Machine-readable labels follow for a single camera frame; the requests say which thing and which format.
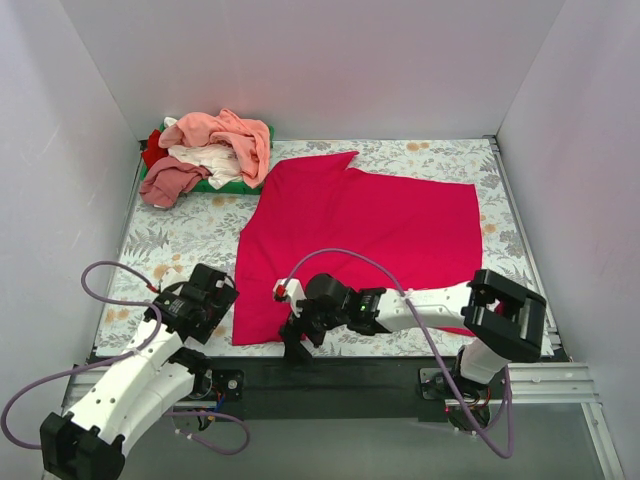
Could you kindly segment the magenta t shirt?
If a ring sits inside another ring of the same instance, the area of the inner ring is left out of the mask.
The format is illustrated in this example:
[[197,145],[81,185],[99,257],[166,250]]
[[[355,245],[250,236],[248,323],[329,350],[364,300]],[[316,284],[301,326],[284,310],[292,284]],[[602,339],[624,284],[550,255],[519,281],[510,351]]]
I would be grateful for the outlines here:
[[367,173],[356,152],[288,159],[266,177],[239,236],[232,343],[278,340],[290,311],[276,282],[328,273],[356,290],[438,289],[470,280],[483,260],[481,215],[472,184]]

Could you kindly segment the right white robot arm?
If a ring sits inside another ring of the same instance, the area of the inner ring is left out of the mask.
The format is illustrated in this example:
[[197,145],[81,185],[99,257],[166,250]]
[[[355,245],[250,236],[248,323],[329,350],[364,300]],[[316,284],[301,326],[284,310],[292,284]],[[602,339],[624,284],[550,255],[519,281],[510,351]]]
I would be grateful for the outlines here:
[[279,330],[284,357],[291,363],[312,358],[303,338],[319,347],[328,331],[341,326],[364,336],[420,325],[462,327],[474,339],[462,347],[450,374],[454,389],[471,398],[508,364],[535,363],[542,356],[545,299],[491,270],[476,271],[467,283],[405,293],[390,288],[355,290],[322,273],[307,284],[278,280],[274,298],[291,307]]

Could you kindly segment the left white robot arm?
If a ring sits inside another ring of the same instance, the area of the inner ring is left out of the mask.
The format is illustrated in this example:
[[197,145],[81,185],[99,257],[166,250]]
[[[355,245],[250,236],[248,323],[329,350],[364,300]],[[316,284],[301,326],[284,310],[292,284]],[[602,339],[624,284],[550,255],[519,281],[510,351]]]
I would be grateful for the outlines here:
[[166,271],[124,359],[65,414],[40,427],[43,465],[60,479],[116,479],[130,450],[184,399],[216,412],[238,399],[242,373],[218,370],[188,340],[205,344],[239,293],[228,274],[204,264],[189,277]]

